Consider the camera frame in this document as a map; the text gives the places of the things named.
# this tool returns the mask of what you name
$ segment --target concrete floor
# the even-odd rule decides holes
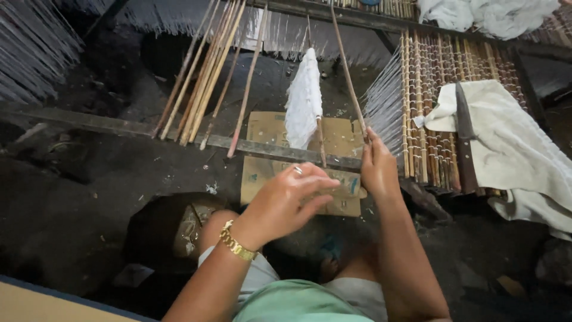
[[[219,135],[228,136],[234,129],[251,59],[252,54],[241,54],[225,98],[227,106],[215,126]],[[137,62],[132,63],[137,71],[133,101],[119,118],[154,123],[166,96],[152,75],[138,68]],[[248,111],[283,110],[289,85],[285,76],[288,66],[283,68],[283,63],[259,57]],[[293,76],[296,64],[287,64],[292,66]],[[322,64],[326,71],[328,64]],[[377,73],[361,67],[352,69],[358,95]],[[325,114],[354,119],[341,70],[339,74],[331,74],[321,85]],[[240,200],[240,154],[227,160],[223,150],[200,151],[191,145],[183,148],[172,142],[102,134],[87,135],[84,143],[89,152],[82,166],[92,180],[88,185],[0,158],[0,273],[83,296],[122,269],[121,249],[129,218],[152,196],[205,191],[206,185],[216,183],[217,195],[232,205]],[[546,238],[547,229],[530,222],[506,222],[482,202],[478,206],[463,202],[453,201],[456,205],[449,209],[455,221],[447,226],[420,223],[419,237],[453,318],[479,321],[494,315],[462,301],[462,286],[483,285],[502,274],[530,274],[536,247]],[[327,233],[374,235],[375,214],[366,210],[374,209],[370,199],[362,201],[362,209],[365,222],[359,218],[317,217],[277,245],[293,256],[316,257]]]

